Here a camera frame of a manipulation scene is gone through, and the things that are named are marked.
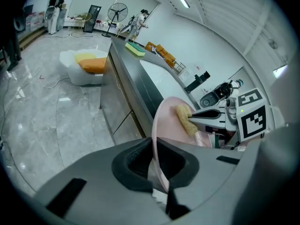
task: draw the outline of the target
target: door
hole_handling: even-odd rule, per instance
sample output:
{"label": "door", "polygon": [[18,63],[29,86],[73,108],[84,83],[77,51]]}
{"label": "door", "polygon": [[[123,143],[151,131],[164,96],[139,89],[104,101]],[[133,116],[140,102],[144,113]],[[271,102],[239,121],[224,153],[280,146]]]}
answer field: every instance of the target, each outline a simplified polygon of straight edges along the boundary
{"label": "door", "polygon": [[103,73],[100,103],[111,134],[114,134],[131,111],[124,94],[109,53]]}
{"label": "door", "polygon": [[112,136],[116,145],[142,138],[139,126],[135,114],[131,112]]}

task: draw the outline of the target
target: ceiling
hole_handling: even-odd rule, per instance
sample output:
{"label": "ceiling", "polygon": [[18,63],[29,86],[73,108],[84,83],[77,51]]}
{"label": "ceiling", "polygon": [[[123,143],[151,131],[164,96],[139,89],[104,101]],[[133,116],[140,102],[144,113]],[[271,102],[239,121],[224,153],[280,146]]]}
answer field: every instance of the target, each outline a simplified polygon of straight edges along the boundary
{"label": "ceiling", "polygon": [[[174,13],[213,30],[248,61],[266,94],[276,80],[272,71],[288,64],[299,44],[293,28],[273,0],[158,0]],[[270,47],[273,39],[278,49]]]}

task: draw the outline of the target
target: person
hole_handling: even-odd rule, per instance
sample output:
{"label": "person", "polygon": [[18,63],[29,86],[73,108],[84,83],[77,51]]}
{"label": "person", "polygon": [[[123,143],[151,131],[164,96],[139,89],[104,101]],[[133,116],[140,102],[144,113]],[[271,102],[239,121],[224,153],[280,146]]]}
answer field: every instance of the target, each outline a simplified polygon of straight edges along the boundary
{"label": "person", "polygon": [[[59,0],[58,4],[55,6],[55,11],[53,13],[52,18],[48,21],[48,32],[49,34],[54,34],[56,33],[56,23],[57,23],[57,19],[58,16],[60,14],[60,10],[61,10],[61,5],[64,3],[65,0]],[[50,1],[50,4],[48,4],[49,6],[54,6],[55,4],[53,4],[53,1]]]}
{"label": "person", "polygon": [[7,40],[4,43],[4,49],[9,56],[10,65],[7,69],[9,72],[15,68],[22,59],[19,40],[14,28],[13,20],[10,23],[10,26],[7,27]]}
{"label": "person", "polygon": [[125,39],[125,41],[127,42],[134,34],[138,35],[139,30],[141,27],[146,28],[147,25],[143,23],[143,21],[145,20],[145,16],[149,15],[148,10],[142,9],[141,13],[135,16],[134,21],[131,23],[131,29],[130,29],[130,33],[127,36],[127,38]]}
{"label": "person", "polygon": [[[229,79],[226,81],[226,83],[231,84],[230,85],[231,91],[228,97],[233,97],[233,98],[236,98],[239,95],[239,88],[244,85],[244,82],[241,79],[238,79],[236,81]],[[223,99],[219,101],[216,106],[223,106],[225,103],[226,103],[226,99]]]}

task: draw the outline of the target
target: yellow sponge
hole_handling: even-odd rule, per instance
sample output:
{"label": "yellow sponge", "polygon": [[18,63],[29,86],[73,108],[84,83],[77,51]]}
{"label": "yellow sponge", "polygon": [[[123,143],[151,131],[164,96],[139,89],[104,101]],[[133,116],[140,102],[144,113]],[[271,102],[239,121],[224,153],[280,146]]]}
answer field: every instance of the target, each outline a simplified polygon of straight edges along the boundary
{"label": "yellow sponge", "polygon": [[135,43],[128,42],[125,44],[125,47],[128,48],[130,51],[132,51],[134,54],[136,54],[138,56],[144,56],[146,54],[145,50],[140,48]]}
{"label": "yellow sponge", "polygon": [[198,131],[197,126],[188,120],[188,118],[192,116],[192,112],[187,104],[176,106],[176,114],[187,134],[192,136]]}
{"label": "yellow sponge", "polygon": [[75,55],[75,60],[77,63],[79,63],[81,60],[84,59],[94,59],[94,58],[96,58],[96,56],[90,52],[84,52]]}

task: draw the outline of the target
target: yellow cushion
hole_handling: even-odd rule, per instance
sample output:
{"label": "yellow cushion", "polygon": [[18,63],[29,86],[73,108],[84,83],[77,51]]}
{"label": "yellow cushion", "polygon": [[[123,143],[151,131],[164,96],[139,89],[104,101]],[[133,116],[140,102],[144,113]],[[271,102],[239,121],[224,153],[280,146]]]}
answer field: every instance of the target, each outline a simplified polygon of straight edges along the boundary
{"label": "yellow cushion", "polygon": [[148,45],[156,47],[156,46],[155,46],[153,43],[151,43],[151,42],[148,42],[146,46],[148,46]]}
{"label": "yellow cushion", "polygon": [[161,44],[158,44],[158,45],[156,46],[156,51],[157,51],[157,52],[160,52],[161,50],[163,50],[163,47],[161,46]]}
{"label": "yellow cushion", "polygon": [[106,58],[84,59],[78,64],[81,68],[89,73],[104,73]]}
{"label": "yellow cushion", "polygon": [[163,51],[160,51],[159,54],[160,54],[162,57],[164,57],[164,55],[165,55],[165,54],[163,53]]}
{"label": "yellow cushion", "polygon": [[175,63],[173,63],[172,61],[170,61],[168,58],[165,59],[165,62],[171,66],[171,67],[174,67],[175,66]]}
{"label": "yellow cushion", "polygon": [[75,60],[77,63],[79,63],[81,60],[84,60],[84,59],[93,59],[93,58],[96,58],[96,56],[89,52],[79,53],[79,54],[75,55]]}
{"label": "yellow cushion", "polygon": [[166,54],[165,58],[168,58],[170,61],[175,61],[175,58],[171,54]]}
{"label": "yellow cushion", "polygon": [[167,54],[167,53],[168,53],[165,49],[163,49],[161,52],[162,52],[163,54]]}

